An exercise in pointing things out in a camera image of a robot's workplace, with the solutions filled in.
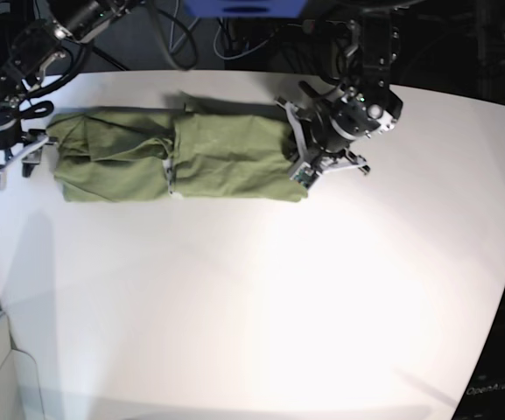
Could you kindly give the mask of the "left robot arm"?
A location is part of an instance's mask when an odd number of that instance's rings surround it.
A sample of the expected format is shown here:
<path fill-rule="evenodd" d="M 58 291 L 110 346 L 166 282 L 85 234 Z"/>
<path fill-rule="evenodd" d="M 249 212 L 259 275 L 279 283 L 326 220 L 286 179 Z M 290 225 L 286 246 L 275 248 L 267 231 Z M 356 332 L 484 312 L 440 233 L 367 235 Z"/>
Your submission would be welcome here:
<path fill-rule="evenodd" d="M 298 86 L 307 106 L 276 103 L 292 128 L 295 151 L 288 172 L 291 180 L 310 189 L 327 172 L 356 169 L 369 174 L 367 160 L 353 152 L 354 143 L 393 130 L 403 102 L 390 89 L 390 72 L 399 49 L 399 34 L 392 24 L 392 2 L 356 2 L 346 27 L 349 39 L 338 46 L 343 65 L 331 88 L 317 91 L 307 81 Z"/>

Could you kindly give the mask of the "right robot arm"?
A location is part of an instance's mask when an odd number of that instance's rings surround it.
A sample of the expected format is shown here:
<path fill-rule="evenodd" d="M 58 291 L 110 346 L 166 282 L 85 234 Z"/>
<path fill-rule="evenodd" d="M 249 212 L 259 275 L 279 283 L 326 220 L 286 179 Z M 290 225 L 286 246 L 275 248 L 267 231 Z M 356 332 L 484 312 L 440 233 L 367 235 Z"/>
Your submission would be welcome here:
<path fill-rule="evenodd" d="M 43 148 L 55 142 L 43 129 L 24 130 L 24 122 L 53 113 L 46 96 L 72 81 L 87 64 L 95 38 L 138 5 L 51 1 L 50 16 L 29 24 L 11 43 L 0 66 L 0 190 L 10 166 L 22 165 L 30 177 Z"/>

